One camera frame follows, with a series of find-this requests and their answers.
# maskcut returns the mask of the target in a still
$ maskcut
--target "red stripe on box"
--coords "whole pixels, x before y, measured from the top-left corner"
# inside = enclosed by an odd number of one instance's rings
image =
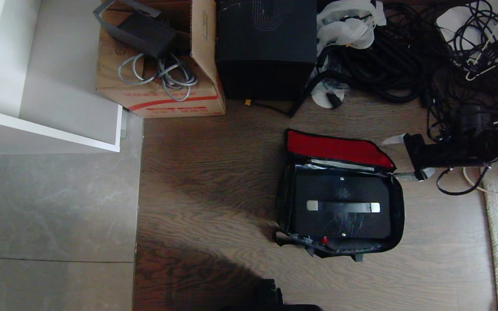
[[[191,98],[186,98],[186,100],[182,101],[182,102],[186,102],[186,101],[200,101],[200,100],[216,100],[216,99],[218,99],[218,95],[214,95],[214,96],[202,96],[202,97],[191,97]],[[149,106],[155,106],[155,105],[160,105],[160,104],[171,104],[173,102],[177,102],[177,101],[175,101],[173,99],[150,101],[150,102],[144,102],[142,104],[133,105],[132,107],[130,107],[128,109],[131,110],[131,111],[134,111],[134,110],[139,110],[141,108],[146,108],[146,107],[149,107]]]

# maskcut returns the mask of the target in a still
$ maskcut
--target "white cabinet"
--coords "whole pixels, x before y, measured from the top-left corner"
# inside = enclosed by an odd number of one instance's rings
[[[0,153],[118,152],[122,106],[95,91],[99,0],[0,0]]]

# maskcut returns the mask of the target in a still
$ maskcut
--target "black equipment case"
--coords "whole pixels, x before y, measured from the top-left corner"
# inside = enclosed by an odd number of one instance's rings
[[[405,223],[395,164],[374,143],[287,130],[276,242],[320,258],[391,250]]]

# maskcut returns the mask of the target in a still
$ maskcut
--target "gray cable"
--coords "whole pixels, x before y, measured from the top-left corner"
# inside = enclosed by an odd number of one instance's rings
[[[158,71],[151,76],[148,79],[143,79],[137,71],[136,71],[136,63],[138,59],[144,56],[144,53],[140,53],[134,57],[130,57],[127,60],[123,61],[123,63],[118,67],[118,78],[127,84],[130,85],[144,85],[147,83],[150,83],[153,81],[155,78],[160,79],[160,83],[162,84],[164,91],[170,98],[172,98],[175,101],[184,101],[186,98],[189,97],[189,94],[192,90],[192,86],[196,85],[199,82],[199,79],[190,71],[190,69],[187,67],[186,63],[181,61],[176,55],[173,53],[168,53],[167,55],[161,57],[158,60]],[[172,61],[173,64],[166,67],[167,61]],[[138,81],[128,81],[122,77],[122,69],[124,66],[126,66],[129,62],[132,62],[132,71],[134,72],[134,75],[138,79]],[[183,74],[183,79],[182,80],[177,80],[172,77],[170,72],[172,72],[174,69],[180,69],[182,74]],[[178,98],[172,95],[170,92],[170,89],[173,90],[181,90],[184,87],[187,87],[188,90],[186,91],[186,94],[182,98]]]

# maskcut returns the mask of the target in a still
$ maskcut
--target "floor tile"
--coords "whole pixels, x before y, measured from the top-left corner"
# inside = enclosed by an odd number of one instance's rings
[[[128,311],[133,263],[0,259],[0,311]]]
[[[0,257],[133,262],[142,123],[120,153],[0,155]]]

